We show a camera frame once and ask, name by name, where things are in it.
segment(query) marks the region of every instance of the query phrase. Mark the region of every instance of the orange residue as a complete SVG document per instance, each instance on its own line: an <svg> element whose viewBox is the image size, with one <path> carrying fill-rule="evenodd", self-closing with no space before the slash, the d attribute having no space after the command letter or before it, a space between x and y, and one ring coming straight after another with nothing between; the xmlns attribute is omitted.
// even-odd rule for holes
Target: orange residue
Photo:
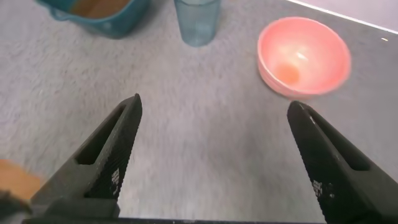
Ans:
<svg viewBox="0 0 398 224"><path fill-rule="evenodd" d="M300 71L291 64L280 64L276 67L274 75L286 85L293 85L300 80Z"/></svg>

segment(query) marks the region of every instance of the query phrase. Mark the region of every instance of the gray carpet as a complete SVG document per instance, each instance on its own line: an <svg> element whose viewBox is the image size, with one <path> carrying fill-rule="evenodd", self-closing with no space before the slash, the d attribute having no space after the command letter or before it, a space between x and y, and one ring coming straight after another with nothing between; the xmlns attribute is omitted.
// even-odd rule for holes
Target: gray carpet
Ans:
<svg viewBox="0 0 398 224"><path fill-rule="evenodd" d="M121 100L140 93L144 114L119 198L122 216L323 221L285 116L289 100L257 73L257 37L289 15L331 19L344 38L379 33L339 28L332 17L285 1L230 0L222 10L215 40L196 49L181 41L170 0L154 1L123 40L55 22L32 1L1 0L1 158L48 179ZM397 179L390 102L398 80L393 69L383 73L389 79L372 76L395 65L396 51L349 44L351 79L307 103ZM376 67L357 63L375 61L368 56L377 49L395 57Z"/></svg>

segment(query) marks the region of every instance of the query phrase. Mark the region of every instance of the brown object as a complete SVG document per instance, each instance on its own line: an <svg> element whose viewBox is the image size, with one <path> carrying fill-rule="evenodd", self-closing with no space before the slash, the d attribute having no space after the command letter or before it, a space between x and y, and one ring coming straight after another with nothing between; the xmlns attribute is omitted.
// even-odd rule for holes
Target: brown object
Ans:
<svg viewBox="0 0 398 224"><path fill-rule="evenodd" d="M105 18L119 12L129 2L130 0L78 0L70 12L90 19Z"/></svg>
<svg viewBox="0 0 398 224"><path fill-rule="evenodd" d="M0 190L29 200L40 189L40 179L6 159L0 159Z"/></svg>

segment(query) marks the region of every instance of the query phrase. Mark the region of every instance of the bowl rim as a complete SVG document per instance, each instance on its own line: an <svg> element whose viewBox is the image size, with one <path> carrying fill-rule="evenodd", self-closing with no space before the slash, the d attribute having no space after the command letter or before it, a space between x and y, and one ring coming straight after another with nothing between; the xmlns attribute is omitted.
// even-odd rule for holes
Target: bowl rim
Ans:
<svg viewBox="0 0 398 224"><path fill-rule="evenodd" d="M264 38L265 35L267 35L268 31L273 28L274 26L277 26L280 22L285 22L285 21L289 21L289 20L304 20L304 21L310 21L310 22L314 22L324 28L326 28L332 35L334 35L336 37L336 39L338 40L338 42L340 43L340 47L342 48L343 54L344 56L348 59L344 74L343 74L343 78L341 78L338 82L336 82L333 85L328 86L327 88L318 88L318 89L314 89L314 90L309 90L309 89L296 89L296 88L292 88L291 86L286 85L284 82L280 81L278 78L276 78L274 76L274 74L272 74L272 72L267 68L266 63L264 62L264 59L261 55L262 52L262 46L261 46L261 40ZM297 92L297 94L300 95L321 95L324 93L328 93L329 91L335 90L337 89L339 86L341 86L345 81L347 81L347 79L349 78L349 75L351 73L351 54L349 51L348 46L346 45L346 43L344 42L344 40L331 28L329 28L328 26L322 24L321 22L318 22L316 20L313 19L309 19L306 17L299 17L299 16L294 16L294 17L283 17L280 18L276 21L271 22L268 26L266 26L260 33L259 35L259 39L257 41L257 56L259 58L260 64L261 66L264 67L264 69L266 70L266 72L268 73L269 76L271 76L271 78L273 80L275 80L278 84L282 85L282 87L284 88L288 88L290 91L295 91Z"/></svg>

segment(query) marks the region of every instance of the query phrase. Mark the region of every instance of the cup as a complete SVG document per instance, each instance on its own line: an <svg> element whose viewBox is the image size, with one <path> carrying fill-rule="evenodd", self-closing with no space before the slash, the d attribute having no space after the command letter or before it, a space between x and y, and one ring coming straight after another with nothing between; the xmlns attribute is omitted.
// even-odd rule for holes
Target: cup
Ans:
<svg viewBox="0 0 398 224"><path fill-rule="evenodd" d="M200 47L216 34L221 0L174 0L182 40Z"/></svg>

